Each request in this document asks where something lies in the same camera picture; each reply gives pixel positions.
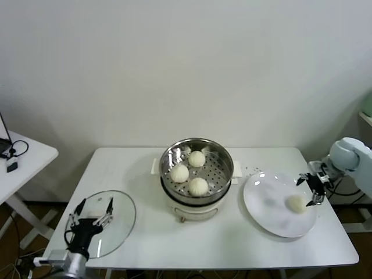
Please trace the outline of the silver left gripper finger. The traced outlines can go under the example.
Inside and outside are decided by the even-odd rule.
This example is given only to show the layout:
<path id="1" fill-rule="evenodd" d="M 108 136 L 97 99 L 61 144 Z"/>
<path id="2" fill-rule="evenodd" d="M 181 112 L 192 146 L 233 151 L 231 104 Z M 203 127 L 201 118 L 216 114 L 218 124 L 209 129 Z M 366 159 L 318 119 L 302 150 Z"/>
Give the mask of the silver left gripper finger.
<path id="1" fill-rule="evenodd" d="M 69 220 L 71 221 L 71 226 L 78 224 L 78 218 L 83 211 L 86 199 L 84 198 L 75 208 L 73 213 L 69 214 Z"/>
<path id="2" fill-rule="evenodd" d="M 106 227 L 113 219 L 113 197 L 110 197 L 106 213 L 93 222 L 94 226 Z"/>

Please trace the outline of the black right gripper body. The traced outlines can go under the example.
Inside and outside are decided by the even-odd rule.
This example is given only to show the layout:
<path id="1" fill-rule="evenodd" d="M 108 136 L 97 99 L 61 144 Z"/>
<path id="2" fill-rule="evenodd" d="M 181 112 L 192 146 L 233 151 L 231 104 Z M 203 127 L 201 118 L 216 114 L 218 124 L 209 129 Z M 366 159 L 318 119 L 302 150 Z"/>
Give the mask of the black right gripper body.
<path id="1" fill-rule="evenodd" d="M 316 195 L 325 195 L 326 192 L 324 190 L 323 182 L 316 175 L 312 175 L 311 173 L 307 173 L 306 175 L 307 184 L 312 190 L 312 193 Z"/>

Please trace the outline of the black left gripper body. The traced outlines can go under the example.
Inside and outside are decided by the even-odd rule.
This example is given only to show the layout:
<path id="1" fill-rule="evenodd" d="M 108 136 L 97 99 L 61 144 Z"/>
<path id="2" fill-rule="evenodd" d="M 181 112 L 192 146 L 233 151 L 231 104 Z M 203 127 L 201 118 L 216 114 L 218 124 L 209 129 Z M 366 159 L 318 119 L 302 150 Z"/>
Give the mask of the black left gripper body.
<path id="1" fill-rule="evenodd" d="M 71 225 L 67 233 L 72 233 L 70 241 L 67 241 L 67 250 L 71 253 L 78 253 L 89 256 L 88 248 L 93 236 L 103 231 L 101 224 L 94 224 L 93 218 L 80 219 L 78 224 Z"/>

